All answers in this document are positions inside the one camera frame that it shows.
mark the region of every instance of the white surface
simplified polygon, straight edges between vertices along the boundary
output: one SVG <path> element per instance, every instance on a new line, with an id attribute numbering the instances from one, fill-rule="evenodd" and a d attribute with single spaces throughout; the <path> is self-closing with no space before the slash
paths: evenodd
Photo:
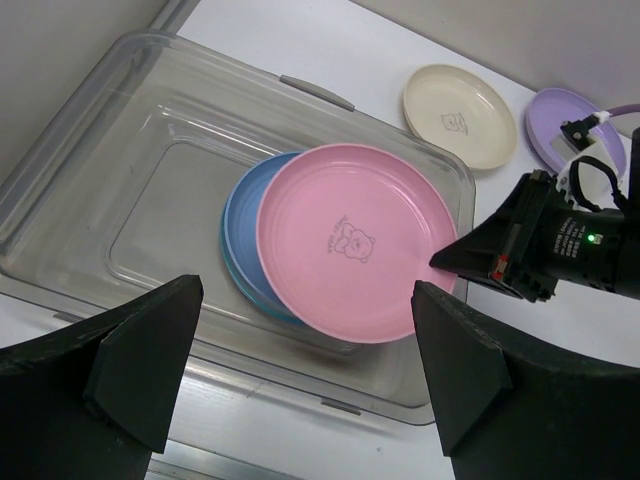
<path id="1" fill-rule="evenodd" d="M 601 108 L 640 98 L 637 0 L 353 0 L 535 90 Z M 616 119 L 626 133 L 633 115 Z"/>
<path id="2" fill-rule="evenodd" d="M 511 160 L 518 141 L 513 116 L 500 95 L 467 70 L 420 68 L 404 88 L 403 108 L 415 135 L 469 168 L 488 170 Z"/>
<path id="3" fill-rule="evenodd" d="M 480 76 L 509 105 L 520 137 L 508 165 L 477 174 L 477 221 L 495 210 L 523 172 L 539 166 L 522 136 L 530 90 L 346 0 L 202 0 L 180 34 L 259 68 L 314 82 L 402 128 L 402 88 L 417 68 L 449 63 Z M 481 287 L 470 289 L 469 301 L 553 343 L 640 365 L 640 321 L 632 310 L 638 304 L 631 300 L 561 285 L 558 298 L 547 305 L 511 300 Z M 9 299 L 8 304 L 15 306 Z M 0 308 L 3 339 L 29 317 L 20 313 L 16 320 L 9 307 Z M 37 331 L 14 334 L 9 341 Z M 205 372 L 191 373 L 176 405 L 170 434 L 175 440 L 305 479 L 453 479 L 435 426 L 389 421 L 383 430 L 346 413 L 338 421 L 267 403 L 258 393 L 212 390 L 195 376 Z M 191 408 L 203 402 L 210 408 Z"/>

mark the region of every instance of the plastic container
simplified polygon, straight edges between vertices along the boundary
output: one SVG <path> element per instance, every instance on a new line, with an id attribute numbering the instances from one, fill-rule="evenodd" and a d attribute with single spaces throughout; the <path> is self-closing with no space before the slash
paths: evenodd
<path id="1" fill-rule="evenodd" d="M 475 189 L 457 158 L 330 92 L 314 95 L 172 35 L 123 37 L 0 188 L 0 291 L 73 320 L 197 273 L 199 374 L 232 390 L 258 378 L 262 395 L 340 415 L 433 421 L 414 336 L 359 345 L 276 321 L 225 269 L 220 215 L 243 173 L 325 143 L 410 162 L 458 233 L 470 230 Z"/>

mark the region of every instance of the plate rim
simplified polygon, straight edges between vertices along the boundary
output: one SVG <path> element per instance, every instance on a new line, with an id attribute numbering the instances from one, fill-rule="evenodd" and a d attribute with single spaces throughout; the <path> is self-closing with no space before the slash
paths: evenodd
<path id="1" fill-rule="evenodd" d="M 314 320 L 309 321 L 308 319 L 304 318 L 304 316 L 301 316 L 299 314 L 298 309 L 293 306 L 292 307 L 292 303 L 289 301 L 289 299 L 287 298 L 286 294 L 283 294 L 281 292 L 281 289 L 279 286 L 277 286 L 274 282 L 273 276 L 270 274 L 269 272 L 269 268 L 267 268 L 267 266 L 265 265 L 266 260 L 265 257 L 267 256 L 264 249 L 266 248 L 266 246 L 263 244 L 263 242 L 260 239 L 261 236 L 261 224 L 264 223 L 266 220 L 263 218 L 263 214 L 265 212 L 265 203 L 268 201 L 268 197 L 270 195 L 270 192 L 273 191 L 274 185 L 277 186 L 277 182 L 279 181 L 279 178 L 283 175 L 283 172 L 285 172 L 288 169 L 291 168 L 296 168 L 298 164 L 300 164 L 301 162 L 305 161 L 308 156 L 312 156 L 315 155 L 318 151 L 324 151 L 327 149 L 334 149 L 334 148 L 344 148 L 344 147 L 349 147 L 349 148 L 358 148 L 358 149 L 367 149 L 367 150 L 371 150 L 377 153 L 382 153 L 384 155 L 386 155 L 387 157 L 393 159 L 394 161 L 399 162 L 403 168 L 406 168 L 408 170 L 410 170 L 411 172 L 413 172 L 414 174 L 417 174 L 418 177 L 426 184 L 426 187 L 429 188 L 435 195 L 436 198 L 438 199 L 438 205 L 439 207 L 442 207 L 444 209 L 444 212 L 446 214 L 446 219 L 447 219 L 447 225 L 450 226 L 451 228 L 451 232 L 453 234 L 453 239 L 455 240 L 456 238 L 458 238 L 458 232 L 457 232 L 457 227 L 455 222 L 453 221 L 453 218 L 451 216 L 451 212 L 449 211 L 449 208 L 447 207 L 446 202 L 444 201 L 444 199 L 442 198 L 442 196 L 440 195 L 440 192 L 438 192 L 438 189 L 435 188 L 432 183 L 416 168 L 414 167 L 412 164 L 410 164 L 409 162 L 407 162 L 406 160 L 403 160 L 402 158 L 387 152 L 386 150 L 382 150 L 380 148 L 377 147 L 373 147 L 370 145 L 364 145 L 364 144 L 355 144 L 355 143 L 334 143 L 334 144 L 327 144 L 327 145 L 321 145 L 319 147 L 307 150 L 306 152 L 303 152 L 302 154 L 298 155 L 296 158 L 294 158 L 293 160 L 291 160 L 289 163 L 287 163 L 284 167 L 282 167 L 280 169 L 280 171 L 273 177 L 273 179 L 271 180 L 271 182 L 269 183 L 269 185 L 267 186 L 267 189 L 265 190 L 264 195 L 262 196 L 262 200 L 260 201 L 260 206 L 258 208 L 258 215 L 257 215 L 257 221 L 256 221 L 256 245 L 258 248 L 258 257 L 260 259 L 260 264 L 262 265 L 262 270 L 265 273 L 265 276 L 267 277 L 267 280 L 269 281 L 269 284 L 271 285 L 271 288 L 273 289 L 273 291 L 276 293 L 276 295 L 278 296 L 278 298 L 280 298 L 280 301 L 291 311 L 291 313 L 296 316 L 297 318 L 299 318 L 301 321 L 303 321 L 304 323 L 306 323 L 307 325 L 309 325 L 310 327 L 326 334 L 329 335 L 331 337 L 337 338 L 339 340 L 343 340 L 343 341 L 347 341 L 347 342 L 353 342 L 353 343 L 361 343 L 361 344 L 380 344 L 380 343 L 388 343 L 388 342 L 392 342 L 392 341 L 396 341 L 396 340 L 400 340 L 402 338 L 408 337 L 410 335 L 412 335 L 413 333 L 415 333 L 414 329 L 411 329 L 410 331 L 403 331 L 402 333 L 398 333 L 397 335 L 395 335 L 394 337 L 385 337 L 384 340 L 381 339 L 376 339 L 376 340 L 372 340 L 373 337 L 369 337 L 367 339 L 363 339 L 361 336 L 348 336 L 348 335 L 336 335 L 335 332 L 332 332 L 330 329 L 325 329 L 322 326 L 318 326 L 316 324 L 316 322 Z M 453 290 L 455 289 L 456 283 L 457 283 L 457 277 L 455 275 L 452 275 L 452 281 L 451 284 L 449 286 L 447 286 L 447 288 L 442 288 L 444 291 L 446 291 L 447 293 L 452 293 Z"/>

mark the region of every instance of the purple cable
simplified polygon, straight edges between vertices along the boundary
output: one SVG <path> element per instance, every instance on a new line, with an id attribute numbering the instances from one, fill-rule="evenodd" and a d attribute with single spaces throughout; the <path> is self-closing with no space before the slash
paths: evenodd
<path id="1" fill-rule="evenodd" d="M 610 108 L 607 110 L 612 117 L 627 115 L 628 113 L 640 113 L 640 103 L 632 103 L 631 105 L 622 105 L 621 107 Z"/>

